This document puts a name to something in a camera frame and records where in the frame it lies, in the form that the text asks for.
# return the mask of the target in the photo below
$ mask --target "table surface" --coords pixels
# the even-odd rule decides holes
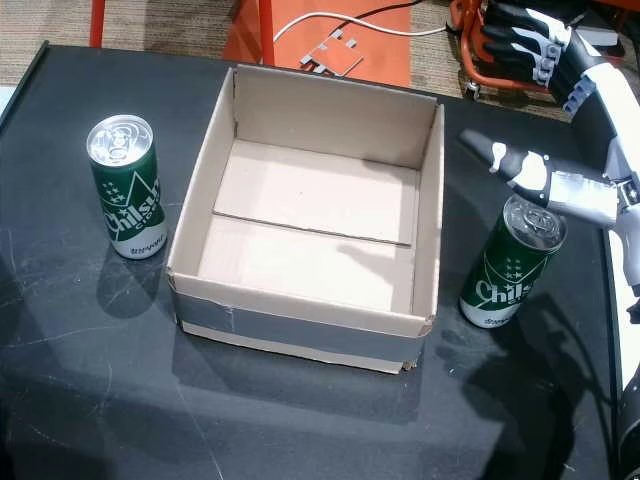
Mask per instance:
[[[109,247],[85,139],[117,113],[151,124],[173,231],[228,66],[50,46],[14,106],[0,134],[0,477],[607,478],[601,231],[569,220],[565,246],[507,326],[476,328],[456,308],[510,192],[455,135],[475,127],[578,158],[567,124],[438,97],[439,310],[417,369],[325,365],[176,327],[168,249],[135,262]]]

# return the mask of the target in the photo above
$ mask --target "robotic arm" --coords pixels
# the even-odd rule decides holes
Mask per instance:
[[[622,239],[626,280],[639,297],[640,106],[631,88],[620,71],[555,18],[490,2],[485,23],[483,33],[491,39],[485,50],[511,77],[549,88],[571,116],[583,156],[600,169],[471,130],[460,134],[460,143],[527,200],[613,228]],[[630,311],[640,311],[640,302]],[[640,368],[624,389],[619,411],[622,478],[640,478]]]

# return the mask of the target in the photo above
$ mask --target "cardboard box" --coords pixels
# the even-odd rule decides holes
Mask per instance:
[[[376,85],[238,66],[167,266],[185,332],[397,373],[437,306],[444,111]]]

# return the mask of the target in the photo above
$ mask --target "beer can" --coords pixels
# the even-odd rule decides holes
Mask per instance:
[[[467,319],[483,328],[507,323],[566,235],[564,218],[511,196],[462,289]]]
[[[113,248],[126,258],[156,253],[167,240],[151,127],[115,115],[87,137],[87,152]]]

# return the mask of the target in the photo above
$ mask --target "cardboard box flap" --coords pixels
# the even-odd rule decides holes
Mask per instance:
[[[411,245],[418,176],[395,165],[236,140],[214,211]]]
[[[195,275],[207,238],[213,202],[234,141],[233,70],[225,76],[196,160],[167,267]]]
[[[420,168],[434,98],[246,65],[235,86],[240,139]]]
[[[433,319],[438,307],[440,237],[444,195],[444,108],[439,106],[431,127],[420,177],[420,200],[413,313]]]

